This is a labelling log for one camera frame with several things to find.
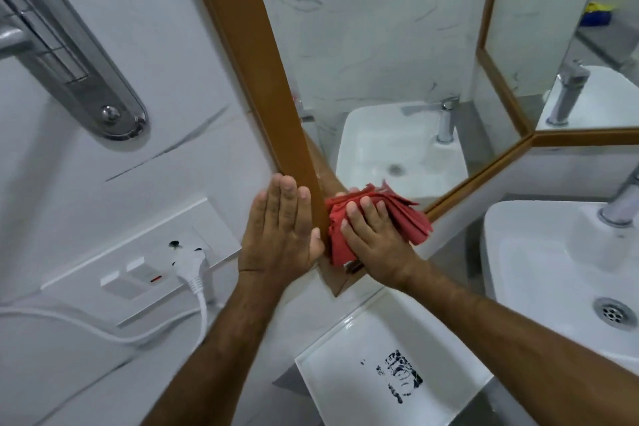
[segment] person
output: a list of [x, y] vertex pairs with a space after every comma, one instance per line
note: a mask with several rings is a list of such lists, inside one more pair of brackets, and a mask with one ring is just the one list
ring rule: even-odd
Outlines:
[[[383, 202], [361, 205], [347, 206], [342, 233], [368, 273], [442, 321], [540, 425], [639, 425], [639, 377], [456, 284], [403, 241]], [[231, 424], [278, 301], [324, 251], [319, 232], [308, 188], [275, 174], [251, 206], [231, 297], [142, 426]]]

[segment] power cord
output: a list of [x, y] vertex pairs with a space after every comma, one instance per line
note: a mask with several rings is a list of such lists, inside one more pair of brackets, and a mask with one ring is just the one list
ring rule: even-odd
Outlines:
[[140, 335], [135, 335], [132, 337], [118, 337], [109, 332], [105, 332], [104, 330], [90, 325], [82, 320], [76, 319], [74, 317], [70, 317], [65, 314], [61, 314], [59, 312], [54, 312], [52, 310], [44, 310], [44, 309], [36, 309], [31, 307], [0, 307], [0, 316], [2, 315], [30, 315], [36, 317], [46, 317], [56, 320], [61, 320], [63, 322], [70, 323], [72, 325], [76, 325], [87, 332], [93, 333], [95, 336], [100, 337], [104, 340], [120, 343], [123, 345], [135, 343], [138, 341], [145, 340], [155, 333], [162, 330], [164, 327], [171, 325], [173, 322], [181, 320], [182, 318], [191, 316], [200, 313], [201, 322], [200, 322], [200, 332], [197, 338], [197, 343], [194, 348], [197, 349], [200, 344], [204, 341], [204, 337], [206, 336], [206, 331], [208, 328], [208, 309], [206, 308], [206, 301], [204, 300], [204, 292], [202, 286], [202, 278], [200, 276], [200, 268], [202, 263], [206, 260], [206, 256], [204, 252], [200, 249], [195, 250], [193, 252], [187, 253], [185, 252], [183, 256], [179, 257], [175, 262], [176, 274], [185, 280], [193, 292], [193, 294], [197, 297], [197, 302], [199, 308], [186, 310], [185, 312], [181, 312], [174, 317], [166, 320], [165, 322], [157, 325], [156, 327], [150, 329], [148, 332], [144, 332]]

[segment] cleaning cloth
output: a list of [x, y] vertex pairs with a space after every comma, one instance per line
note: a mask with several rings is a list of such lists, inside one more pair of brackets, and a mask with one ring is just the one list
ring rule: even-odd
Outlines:
[[364, 196], [369, 196], [373, 205], [376, 205], [380, 200], [384, 201], [390, 219], [406, 242], [415, 245], [422, 244], [428, 235], [432, 233], [433, 227], [426, 215], [411, 207], [418, 205], [416, 202], [395, 194], [388, 187], [386, 181], [379, 188], [376, 188], [373, 184], [368, 184], [359, 192], [326, 199], [326, 208], [330, 214], [328, 235], [331, 239], [333, 266], [344, 266], [349, 261], [357, 259], [355, 253], [351, 251], [351, 248], [346, 243], [341, 225], [342, 221], [346, 219], [346, 204], [351, 201], [356, 202], [360, 210], [362, 210], [360, 200]]

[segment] mirror frame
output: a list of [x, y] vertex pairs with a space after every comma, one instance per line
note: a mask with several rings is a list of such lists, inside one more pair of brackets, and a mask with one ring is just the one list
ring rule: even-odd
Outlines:
[[[313, 197], [313, 223], [322, 230], [324, 241], [328, 242], [330, 221], [324, 198], [345, 189], [321, 152], [305, 137], [263, 0], [203, 2], [276, 167], [281, 172], [292, 175], [299, 185], [310, 189]], [[431, 222], [442, 217], [533, 146], [639, 144], [639, 129], [535, 132], [485, 49], [494, 3], [495, 0], [486, 0], [484, 3], [476, 50], [477, 63], [486, 72], [521, 139], [481, 171], [430, 204], [424, 213]], [[319, 260], [318, 266], [335, 296], [365, 274], [363, 269], [355, 274], [347, 274], [345, 270], [331, 266], [328, 259]]]

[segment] drain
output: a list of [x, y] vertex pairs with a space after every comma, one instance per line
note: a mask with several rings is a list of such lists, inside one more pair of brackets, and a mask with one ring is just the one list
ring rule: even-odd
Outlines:
[[406, 169], [403, 165], [400, 165], [398, 163], [388, 165], [388, 169], [386, 169], [386, 171], [393, 177], [402, 177], [403, 175], [406, 175]]
[[635, 312], [625, 303], [613, 298], [597, 298], [592, 307], [595, 309], [597, 317], [606, 324], [620, 330], [632, 330], [637, 326]]

